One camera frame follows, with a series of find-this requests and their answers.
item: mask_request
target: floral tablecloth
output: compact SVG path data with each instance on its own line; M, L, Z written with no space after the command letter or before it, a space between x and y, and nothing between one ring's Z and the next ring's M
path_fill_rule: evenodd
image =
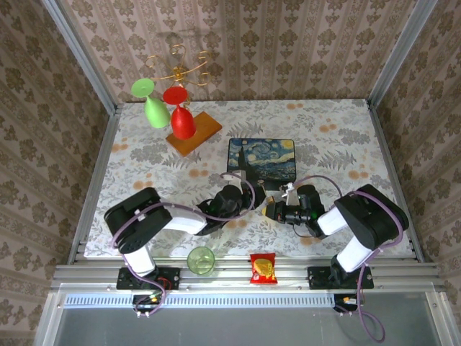
M391 199L393 189L363 99L303 101L192 102L192 114L202 111L223 129L187 157L181 157L165 140L171 128L154 129L146 120L143 104L126 104L105 172L85 256L113 257L112 238L104 213L113 205L147 186L167 200L196 205L212 198L225 184L228 142L232 137L284 138L295 142L298 179L324 174L343 192L371 183ZM338 197L327 181L312 179L328 207ZM333 256L351 239L349 229L323 241L299 238L293 228L269 220L262 207L209 236L162 231L151 241L155 257L187 256L198 246L211 248L219 257L276 252L284 256ZM297 232L307 234L302 227ZM385 256L412 257L408 237Z

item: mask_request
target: patterned wall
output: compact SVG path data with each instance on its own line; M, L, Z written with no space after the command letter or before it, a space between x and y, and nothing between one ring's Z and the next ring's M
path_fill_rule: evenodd
M61 0L115 99L132 100L151 54L209 50L199 99L366 98L415 0ZM170 63L175 60L170 56ZM160 83L163 92L169 84Z
M39 1L0 1L0 344L31 345L107 124Z
M461 1L439 0L378 108L423 250L461 325Z

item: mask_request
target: starry night box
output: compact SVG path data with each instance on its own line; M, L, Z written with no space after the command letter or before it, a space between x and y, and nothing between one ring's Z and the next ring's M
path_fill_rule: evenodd
M291 139L231 138L228 172L243 169L246 179L264 180L266 190L296 180L295 143Z

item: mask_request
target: chip bag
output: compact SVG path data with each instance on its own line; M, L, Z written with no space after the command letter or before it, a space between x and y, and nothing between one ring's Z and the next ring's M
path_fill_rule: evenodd
M275 254L250 254L253 275L250 283L277 283Z

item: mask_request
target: purple cable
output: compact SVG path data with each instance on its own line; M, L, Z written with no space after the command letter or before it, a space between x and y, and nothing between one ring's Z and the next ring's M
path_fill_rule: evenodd
M114 249L117 248L117 240L119 239L120 237L120 234L123 233L123 231L129 226L131 225L133 222L135 222L141 215L144 215L146 213L148 213L149 211L155 209L155 208L158 208L158 207L172 207L172 208L178 208L178 209L182 209L182 210L187 210L187 211L191 211L199 216L202 216L204 218L209 218L211 220L215 220L215 221L232 221L232 220L236 220L238 218L241 218L243 216L245 216L251 209L253 209L254 207L254 203L256 201L256 193L254 191L254 188L253 186L251 186L250 182L248 180L245 180L245 179L242 179L240 176L238 176L237 174L234 174L234 173L221 173L221 177L223 177L224 175L231 175L233 177L236 177L236 178L239 178L242 182L246 183L248 185L248 187L250 188L250 191L251 191L251 203L250 203L250 206L249 208L243 212L242 214L240 215L237 215L237 216L234 216L233 218L218 218L216 216L211 216L211 215L207 215L205 213L202 213L201 211L198 211L198 210L195 210L194 208L190 208L190 207L187 207L185 205L180 205L180 204L175 204L175 203L168 203L168 202L161 202L161 203L156 203L156 204L153 204L153 205L149 205L147 208L145 209L142 209L138 214L134 215L130 220L128 220L127 222L125 222L123 224L122 227L120 227L118 229L117 232L115 232L114 236L112 237L112 241L111 241L111 245ZM159 285L157 282L153 281L153 280L149 280L149 279L146 279L142 276L140 276L137 272L135 272L132 267L130 266L130 264L128 263L128 261L126 260L125 258L125 255L122 254L122 257L123 257L123 260L125 261L125 264L127 265L127 268L129 269L129 271L131 272L131 274L133 274L133 276L139 280L142 280L146 283L150 283L152 285L155 285L157 288L159 288L161 290L161 300L160 300L160 303L158 303L158 305L153 308L153 310L151 310L150 312L148 312L148 315L150 316L151 314L154 314L158 311L158 309L160 308L160 306L164 303L165 301L165 296L166 296L166 291L164 289L163 286Z
M338 190L338 193L339 193L339 197L343 197L343 194L341 192L341 189L339 188L338 184L336 184L332 179L328 178L327 176L325 175L319 175L319 174L315 174L315 175L308 175L302 179L299 179L299 180L296 180L295 182L293 182L293 185L298 185L308 179L312 179L312 178L322 178L322 179L325 179L325 180L328 180L331 184L334 185L334 187Z
M403 239L403 227L402 227L400 221L398 220L397 216L395 216L395 214L392 212L392 210L389 209L383 202L378 200L376 197L371 196L370 194L368 194L366 192L362 192L362 191L354 191L354 192L351 192L351 194L365 197L368 200L371 200L372 202L375 202L376 204L378 204L390 216L390 218L395 222L395 224L397 226L397 229L398 229L397 239L395 241L390 242L389 244L383 244L380 248L378 248L374 252L372 252L370 257L367 258L367 262L369 262L369 261L371 261L373 258L375 258L377 256L377 254L380 252L380 250L387 249L389 247L393 247L393 246L397 245L398 243L400 243L402 241L402 239ZM370 339L372 339L373 341L375 341L375 342L377 342L379 344L382 344L386 340L386 331L384 329L384 326L382 325L381 321L375 315L373 315L373 314L371 314L369 312L366 312L366 311L362 311L362 307L360 306L360 298L361 298L360 291L362 289L362 280L363 280L363 275L364 275L366 266L367 266L367 263L364 262L364 264L362 265L362 268L360 269L359 280L357 282L357 310L358 310L357 314L359 315L360 322L362 323L363 329L368 334ZM375 338L372 335L372 333L368 330L368 327L365 324L363 316L368 316L370 319L376 321L380 325L380 328L381 328L381 331L382 331L382 338L381 339Z

